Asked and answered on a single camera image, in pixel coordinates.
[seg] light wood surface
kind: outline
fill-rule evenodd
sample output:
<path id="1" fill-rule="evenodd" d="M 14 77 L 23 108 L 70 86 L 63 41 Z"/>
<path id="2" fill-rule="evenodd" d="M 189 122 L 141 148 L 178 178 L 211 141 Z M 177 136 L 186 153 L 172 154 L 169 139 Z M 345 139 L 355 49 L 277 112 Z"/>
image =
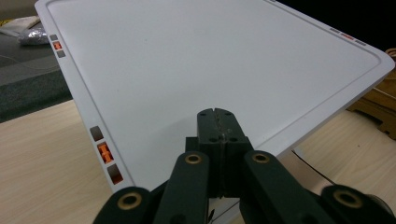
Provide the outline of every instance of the light wood surface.
<path id="1" fill-rule="evenodd" d="M 333 181 L 396 211 L 396 141 L 371 120 L 342 112 L 299 148 Z M 0 155 L 0 223 L 91 223 L 111 195 L 73 101 L 1 123 Z"/>
<path id="2" fill-rule="evenodd" d="M 396 141 L 377 126 L 374 119 L 343 111 L 299 148 L 309 164 L 336 184 L 374 194 L 396 212 Z"/>
<path id="3" fill-rule="evenodd" d="M 0 124 L 0 223 L 92 223 L 111 195 L 73 101 Z"/>

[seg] orange label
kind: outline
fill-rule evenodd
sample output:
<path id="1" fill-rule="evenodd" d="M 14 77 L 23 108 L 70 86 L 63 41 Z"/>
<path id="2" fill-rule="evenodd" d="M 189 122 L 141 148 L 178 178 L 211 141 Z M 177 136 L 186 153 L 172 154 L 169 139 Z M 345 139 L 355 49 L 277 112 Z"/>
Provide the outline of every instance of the orange label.
<path id="1" fill-rule="evenodd" d="M 62 49 L 62 45 L 59 41 L 55 41 L 52 44 L 55 49 Z"/>

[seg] black linkage arm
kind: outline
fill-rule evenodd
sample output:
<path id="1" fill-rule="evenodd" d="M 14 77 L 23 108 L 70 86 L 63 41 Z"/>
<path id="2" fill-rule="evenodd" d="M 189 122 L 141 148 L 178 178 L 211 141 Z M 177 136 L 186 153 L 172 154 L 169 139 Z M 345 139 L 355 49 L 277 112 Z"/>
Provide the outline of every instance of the black linkage arm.
<path id="1" fill-rule="evenodd" d="M 152 192 L 113 194 L 94 223 L 208 223 L 208 198 L 240 198 L 247 224 L 396 224 L 395 217 L 355 189 L 334 185 L 321 196 L 304 189 L 275 156 L 254 150 L 233 113 L 197 115 L 197 137 L 186 138 L 169 180 Z"/>

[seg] white plastic tray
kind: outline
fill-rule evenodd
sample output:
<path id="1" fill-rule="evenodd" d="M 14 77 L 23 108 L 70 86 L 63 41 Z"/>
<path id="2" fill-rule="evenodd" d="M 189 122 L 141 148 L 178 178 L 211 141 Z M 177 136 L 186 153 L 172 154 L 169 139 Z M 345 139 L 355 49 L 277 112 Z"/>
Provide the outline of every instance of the white plastic tray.
<path id="1" fill-rule="evenodd" d="M 276 1 L 35 7 L 87 130 L 103 133 L 92 143 L 114 191 L 169 178 L 201 110 L 234 112 L 256 149 L 278 155 L 393 67 L 382 51 Z M 96 149 L 104 141 L 114 158 L 107 164 Z"/>

